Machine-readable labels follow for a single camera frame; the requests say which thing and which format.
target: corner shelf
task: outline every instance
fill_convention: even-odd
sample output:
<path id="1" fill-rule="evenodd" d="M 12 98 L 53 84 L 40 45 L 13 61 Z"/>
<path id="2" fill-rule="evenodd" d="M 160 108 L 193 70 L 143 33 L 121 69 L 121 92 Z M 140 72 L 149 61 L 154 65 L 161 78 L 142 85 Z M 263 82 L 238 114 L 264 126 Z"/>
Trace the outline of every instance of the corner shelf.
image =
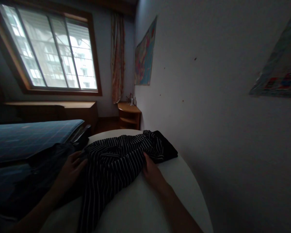
<path id="1" fill-rule="evenodd" d="M 129 124 L 137 124 L 137 121 L 133 118 L 124 118 L 124 117 L 120 117 L 120 119 L 124 122 L 127 122 Z"/>
<path id="2" fill-rule="evenodd" d="M 141 111 L 137 106 L 131 106 L 127 102 L 119 102 L 119 121 L 121 129 L 136 129 L 139 130 Z"/>

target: striped curtain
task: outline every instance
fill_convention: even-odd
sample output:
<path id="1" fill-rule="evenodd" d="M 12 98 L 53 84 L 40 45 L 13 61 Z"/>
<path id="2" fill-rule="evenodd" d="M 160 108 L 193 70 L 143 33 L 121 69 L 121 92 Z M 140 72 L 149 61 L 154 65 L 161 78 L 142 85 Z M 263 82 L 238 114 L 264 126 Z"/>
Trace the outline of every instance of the striped curtain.
<path id="1" fill-rule="evenodd" d="M 116 104 L 120 101 L 123 94 L 125 70 L 125 31 L 124 17 L 122 14 L 112 13 L 111 30 L 112 102 Z"/>

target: person's left hand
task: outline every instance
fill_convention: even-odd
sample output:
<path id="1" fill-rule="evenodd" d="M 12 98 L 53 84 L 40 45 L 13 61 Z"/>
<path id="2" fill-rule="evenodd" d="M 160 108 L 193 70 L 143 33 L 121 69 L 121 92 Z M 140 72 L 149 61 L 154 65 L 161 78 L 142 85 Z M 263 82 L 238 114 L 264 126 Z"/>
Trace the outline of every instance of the person's left hand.
<path id="1" fill-rule="evenodd" d="M 87 159 L 80 162 L 81 151 L 77 151 L 72 155 L 69 155 L 67 161 L 59 172 L 53 186 L 52 190 L 57 192 L 58 194 L 63 195 L 66 191 L 68 191 L 74 182 L 77 180 L 81 170 L 87 163 Z"/>

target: person's right hand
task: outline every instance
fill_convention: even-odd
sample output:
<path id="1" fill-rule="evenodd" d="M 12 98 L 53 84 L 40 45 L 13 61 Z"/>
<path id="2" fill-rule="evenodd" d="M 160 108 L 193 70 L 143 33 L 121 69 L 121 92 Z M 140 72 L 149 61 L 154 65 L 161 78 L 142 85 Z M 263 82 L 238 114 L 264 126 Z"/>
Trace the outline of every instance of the person's right hand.
<path id="1" fill-rule="evenodd" d="M 65 164 L 59 172 L 51 190 L 64 194 L 77 180 L 81 170 L 85 167 L 87 159 L 80 161 L 81 151 L 77 151 L 68 156 Z"/>
<path id="2" fill-rule="evenodd" d="M 168 195 L 170 192 L 170 185 L 166 182 L 161 171 L 158 169 L 156 164 L 150 159 L 150 157 L 143 152 L 145 156 L 146 164 L 143 167 L 143 173 L 148 184 L 159 194 Z"/>

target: map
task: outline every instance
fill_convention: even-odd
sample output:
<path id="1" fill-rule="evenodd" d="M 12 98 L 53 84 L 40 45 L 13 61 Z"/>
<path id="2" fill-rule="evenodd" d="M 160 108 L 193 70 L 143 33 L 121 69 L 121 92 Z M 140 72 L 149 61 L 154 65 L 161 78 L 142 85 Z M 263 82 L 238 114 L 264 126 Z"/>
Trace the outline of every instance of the map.
<path id="1" fill-rule="evenodd" d="M 153 21 L 135 52 L 135 85 L 150 85 L 156 19 Z"/>
<path id="2" fill-rule="evenodd" d="M 291 19 L 250 95 L 291 97 Z"/>

